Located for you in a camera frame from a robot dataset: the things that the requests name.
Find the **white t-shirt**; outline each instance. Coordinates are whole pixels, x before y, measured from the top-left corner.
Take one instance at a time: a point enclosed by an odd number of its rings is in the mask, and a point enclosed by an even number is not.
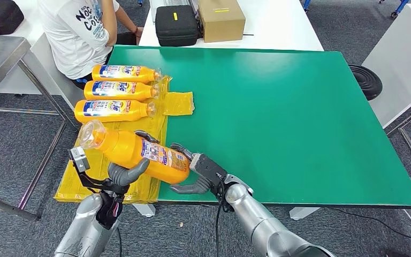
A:
[[[101,0],[38,0],[43,29],[57,68],[70,79],[82,78],[104,64],[112,47],[101,22]],[[112,0],[114,11],[119,3]]]

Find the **stainless steel table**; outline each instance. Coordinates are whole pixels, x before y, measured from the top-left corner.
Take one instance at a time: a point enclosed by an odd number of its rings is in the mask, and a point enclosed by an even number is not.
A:
[[[28,76],[28,78],[32,81],[34,86],[42,93],[42,95],[44,95],[48,99],[48,101],[56,109],[56,111],[0,108],[0,112],[15,112],[21,114],[36,115],[59,115],[62,118],[62,123],[18,206],[12,206],[0,200],[0,209],[10,214],[15,214],[23,217],[27,220],[38,220],[40,218],[39,214],[33,214],[24,210],[27,201],[31,197],[31,194],[33,193],[34,188],[37,185],[43,173],[43,170],[45,169],[48,160],[51,157],[51,154],[54,151],[54,148],[56,147],[56,144],[65,129],[66,124],[69,123],[75,130],[77,130],[78,128],[75,123],[72,122],[72,120],[67,116],[65,111],[54,100],[54,98],[49,94],[48,90],[42,85],[37,76],[31,71],[31,69],[23,60],[23,57],[27,53],[31,52],[30,48],[31,45],[24,37],[0,36],[0,82],[15,65],[18,65],[26,74],[26,76]]]

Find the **cardboard box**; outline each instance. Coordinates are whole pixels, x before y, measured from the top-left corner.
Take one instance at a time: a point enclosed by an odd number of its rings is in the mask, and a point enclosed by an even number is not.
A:
[[[204,42],[241,40],[245,15],[237,0],[199,0]]]

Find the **plastic bottle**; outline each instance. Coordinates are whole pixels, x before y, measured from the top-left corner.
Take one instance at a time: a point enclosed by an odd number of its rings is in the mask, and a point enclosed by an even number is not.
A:
[[[158,98],[159,86],[140,82],[89,81],[84,87],[87,100],[138,100]]]
[[[98,120],[85,124],[79,132],[79,144],[94,148],[113,163],[126,168],[135,166],[143,157],[150,159],[145,173],[169,184],[184,181],[189,174],[189,160],[181,153],[151,143],[127,130],[106,128]]]
[[[94,80],[130,81],[149,83],[162,78],[161,70],[152,70],[144,66],[95,65],[92,69]]]
[[[93,119],[102,122],[133,122],[142,117],[153,117],[155,104],[136,100],[81,100],[74,112],[75,118],[82,123]]]

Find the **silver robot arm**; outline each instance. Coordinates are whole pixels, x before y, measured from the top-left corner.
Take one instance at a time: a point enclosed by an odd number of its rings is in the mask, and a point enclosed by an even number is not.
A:
[[[193,185],[172,185],[179,194],[205,193],[210,189],[223,207],[234,211],[257,255],[263,257],[334,257],[323,247],[310,244],[290,232],[267,208],[256,201],[253,190],[237,176],[228,174],[205,154],[192,154],[179,144],[174,148],[191,156],[190,169],[198,174]]]
[[[90,167],[81,147],[70,149],[69,154],[83,186],[100,189],[100,192],[86,197],[79,204],[54,256],[98,257],[119,225],[124,194],[130,183],[135,182],[145,172],[149,160],[144,158],[131,169],[110,163],[109,178],[97,180],[86,175]]]
[[[333,257],[326,249],[290,232],[267,208],[256,201],[243,184],[233,184],[225,200],[234,209],[259,256]]]

